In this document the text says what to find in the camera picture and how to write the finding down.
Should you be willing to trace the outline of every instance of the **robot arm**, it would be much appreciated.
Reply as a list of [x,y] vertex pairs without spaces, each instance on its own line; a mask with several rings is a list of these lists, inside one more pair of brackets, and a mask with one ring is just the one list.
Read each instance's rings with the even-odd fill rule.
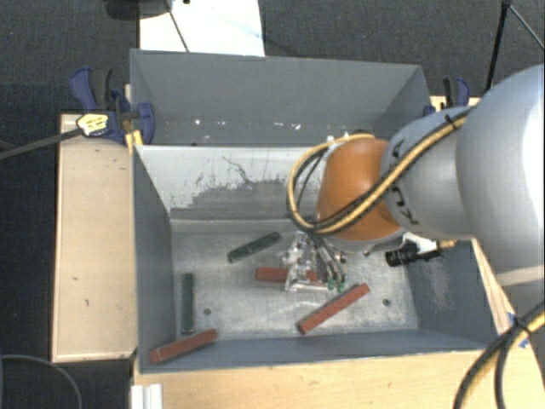
[[[476,238],[504,285],[519,270],[542,280],[543,101],[543,66],[536,66],[476,107],[416,120],[390,141],[348,135],[317,146],[290,176],[294,223],[346,252],[396,251],[406,233],[437,244]],[[305,218],[297,179],[321,157],[316,212]]]

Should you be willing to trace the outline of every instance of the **black cord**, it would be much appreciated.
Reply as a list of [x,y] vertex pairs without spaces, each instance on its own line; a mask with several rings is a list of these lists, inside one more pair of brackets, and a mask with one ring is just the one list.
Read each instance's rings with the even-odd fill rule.
[[64,377],[68,383],[72,386],[72,389],[74,390],[74,394],[76,394],[77,398],[77,407],[78,409],[83,409],[83,400],[82,400],[82,394],[79,390],[79,387],[77,386],[76,381],[72,378],[70,374],[60,366],[54,364],[53,362],[49,362],[48,360],[40,359],[34,356],[27,356],[24,354],[0,354],[0,409],[2,409],[2,391],[3,391],[3,371],[2,371],[2,360],[19,360],[24,362],[34,362],[43,366],[47,366],[48,368],[52,368],[54,371],[58,372],[62,377]]
[[[430,136],[432,136],[433,134],[437,133],[438,131],[442,130],[444,127],[446,126],[455,126],[454,122],[457,121],[459,118],[463,118],[465,116],[468,115],[469,111],[471,110],[471,108],[463,111],[463,112],[460,112],[458,113],[457,115],[453,116],[453,117],[450,117],[450,121],[445,121],[443,124],[440,124],[439,126],[437,126],[436,128],[434,128],[433,130],[431,130],[429,133],[427,133],[426,135],[424,135],[413,147],[416,147],[418,146],[419,144],[421,144],[423,141],[425,141],[427,138],[429,138]],[[393,165],[384,175],[382,175],[382,177],[379,179],[379,181],[377,181],[373,187],[365,194],[359,196],[358,198],[356,198],[355,200],[353,200],[352,202],[350,202],[349,204],[347,204],[346,206],[344,206],[343,208],[339,209],[337,212],[335,212],[334,214],[328,216],[327,218],[321,220],[320,222],[316,223],[315,226],[312,228],[312,229],[308,229],[308,228],[305,228],[304,226],[301,226],[295,219],[294,219],[294,223],[297,225],[298,228],[302,229],[303,231],[305,232],[308,232],[309,230],[310,231],[315,231],[315,230],[319,230],[319,229],[322,229],[322,228],[329,228],[330,226],[332,226],[333,224],[337,223],[338,221],[340,221],[342,218],[344,218],[345,216],[348,216],[353,210],[355,210],[361,203],[363,203],[387,178],[388,176],[391,174],[392,170],[397,166],[397,164],[399,164],[400,162],[402,162],[408,155],[409,155],[409,152],[411,151],[412,148],[408,149],[405,154],[399,158],[398,160],[398,163],[396,163],[395,165]],[[413,163],[411,165],[409,165],[407,167],[407,170],[424,154],[424,153],[421,153],[421,155],[417,158],[415,158],[415,160],[413,161]],[[297,183],[297,179],[299,178],[299,176],[301,175],[302,171],[304,171],[304,169],[310,164],[310,162],[306,162],[306,163],[303,163],[303,165],[300,167],[300,169],[297,171],[297,174],[295,175],[294,177],[294,182],[293,182],[293,191],[295,192],[295,185]],[[367,214],[369,214],[369,212],[371,212],[373,209],[376,208],[376,206],[384,199],[384,197],[386,196],[386,192],[383,193],[378,199],[375,200],[375,202],[373,204],[370,205],[370,207],[365,210],[364,212],[362,212],[358,217],[354,218],[351,222],[349,222],[346,226],[343,226],[342,228],[338,228],[335,232],[330,232],[330,233],[327,233],[327,234],[333,234],[333,233],[339,233],[339,232],[342,232],[348,228],[350,228],[352,225],[354,225],[356,222],[358,222],[359,220],[361,220],[364,216],[366,216]]]
[[2,367],[2,352],[0,352],[0,409],[3,402],[3,367]]
[[164,2],[164,7],[169,11],[170,19],[172,19],[172,22],[174,23],[174,27],[176,28],[176,31],[178,32],[178,36],[180,37],[181,44],[184,46],[184,49],[186,50],[186,52],[189,53],[189,48],[187,47],[186,40],[181,34],[180,27],[178,26],[178,23],[176,22],[176,18],[174,17],[174,14],[172,13],[172,9],[170,8],[166,0],[163,0],[163,2]]
[[32,150],[50,146],[51,144],[58,144],[59,142],[69,140],[76,136],[81,136],[81,134],[82,134],[81,129],[74,129],[74,130],[69,130],[67,132],[64,132],[58,135],[50,136],[49,138],[44,138],[39,141],[31,142],[30,144],[26,144],[21,147],[11,148],[4,152],[0,152],[0,160],[11,158],[13,156],[17,156],[18,154],[31,152]]
[[527,315],[525,315],[523,319],[516,319],[514,321],[513,325],[516,327],[516,329],[518,329],[518,331],[516,332],[516,334],[514,333],[509,338],[507,338],[500,351],[500,354],[498,355],[496,363],[496,373],[494,375],[494,396],[496,397],[496,404],[498,409],[506,409],[505,400],[503,398],[503,372],[505,370],[505,364],[509,351],[513,347],[520,333],[522,333],[523,331],[528,333],[528,335],[532,333],[532,331],[530,331],[527,326],[543,311],[544,304],[544,302],[538,304]]
[[[525,325],[528,325],[531,320],[533,320],[538,314],[543,311],[544,306],[545,302],[540,302],[528,314],[522,317],[521,321]],[[471,387],[473,381],[478,376],[482,368],[496,353],[499,352],[499,350],[507,346],[508,342],[511,341],[511,338],[514,341],[522,331],[523,329],[519,325],[512,325],[506,332],[504,332],[497,339],[495,339],[479,356],[479,358],[477,358],[477,360],[473,363],[471,368],[464,376],[462,382],[460,383],[460,386],[458,387],[453,409],[462,409],[463,401],[466,398],[469,388]]]
[[324,155],[325,155],[325,151],[319,152],[319,156],[316,157],[316,160],[314,161],[312,168],[310,169],[310,171],[308,171],[307,177],[305,177],[305,181],[301,185],[301,191],[299,191],[299,198],[297,199],[297,207],[299,207],[299,205],[301,204],[303,193],[305,192],[305,188],[307,187],[308,181],[310,180],[311,176],[313,175],[313,172],[318,167],[318,164],[320,163]]
[[492,50],[492,57],[490,59],[490,68],[488,70],[488,78],[486,80],[485,92],[492,87],[494,81],[494,72],[496,71],[497,56],[500,53],[500,44],[502,43],[503,27],[505,26],[505,20],[508,16],[508,10],[511,6],[511,0],[502,0],[502,12],[500,13],[500,20],[497,23],[496,40],[494,41],[494,49]]
[[525,29],[530,33],[531,37],[533,37],[534,40],[537,42],[537,44],[542,48],[542,50],[545,51],[545,45],[543,45],[542,40],[539,39],[539,37],[537,36],[537,33],[531,28],[531,26],[528,24],[525,18],[519,13],[519,11],[513,5],[509,6],[509,10],[515,17],[519,19],[519,21],[522,23]]

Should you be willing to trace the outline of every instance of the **black carpet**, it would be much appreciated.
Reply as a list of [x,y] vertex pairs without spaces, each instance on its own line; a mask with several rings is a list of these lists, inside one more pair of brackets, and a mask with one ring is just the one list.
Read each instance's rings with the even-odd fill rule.
[[[428,87],[462,76],[480,95],[499,0],[259,0],[268,55],[416,63]],[[545,0],[513,0],[543,39]],[[0,140],[21,145],[58,131],[77,108],[67,78],[81,66],[129,81],[137,6],[117,0],[0,0]],[[508,17],[496,80],[543,62],[543,52]],[[0,163],[0,351],[49,357],[55,253],[55,149]],[[126,361],[70,365],[84,407],[127,406]],[[7,363],[4,409],[75,407],[53,372]]]

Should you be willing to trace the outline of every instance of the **wooden table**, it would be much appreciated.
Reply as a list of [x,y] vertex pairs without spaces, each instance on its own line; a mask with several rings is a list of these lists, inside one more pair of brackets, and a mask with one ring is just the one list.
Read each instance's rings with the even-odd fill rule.
[[[77,116],[62,117],[62,131]],[[82,137],[60,147],[59,212],[52,360],[129,358],[135,350],[135,266],[129,210],[129,153]],[[475,243],[496,328],[511,309]],[[134,383],[163,385],[166,409],[185,407],[450,407],[477,351],[366,360],[173,372]],[[531,349],[515,349],[505,376],[509,407],[544,407],[539,367]],[[491,374],[467,407],[493,407]]]

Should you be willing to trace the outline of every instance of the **red stick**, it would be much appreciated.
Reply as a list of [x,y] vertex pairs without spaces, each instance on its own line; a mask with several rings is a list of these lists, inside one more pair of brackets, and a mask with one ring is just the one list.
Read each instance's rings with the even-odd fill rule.
[[207,343],[211,343],[218,338],[218,332],[215,329],[202,331],[197,335],[193,335],[175,343],[164,345],[150,351],[150,361],[153,364],[165,362],[180,354],[187,353],[191,350],[198,349]]
[[[288,277],[287,268],[278,267],[257,267],[255,269],[255,280],[260,282],[284,283]],[[307,271],[307,279],[311,282],[318,281],[318,275],[315,271]]]
[[340,296],[335,297],[332,301],[327,302],[324,306],[314,311],[308,317],[299,321],[297,323],[297,330],[302,335],[307,334],[314,327],[321,325],[327,319],[331,318],[335,314],[338,314],[344,308],[347,308],[352,303],[359,300],[369,291],[370,291],[370,288],[365,283],[361,285],[355,285],[353,288],[342,293]]

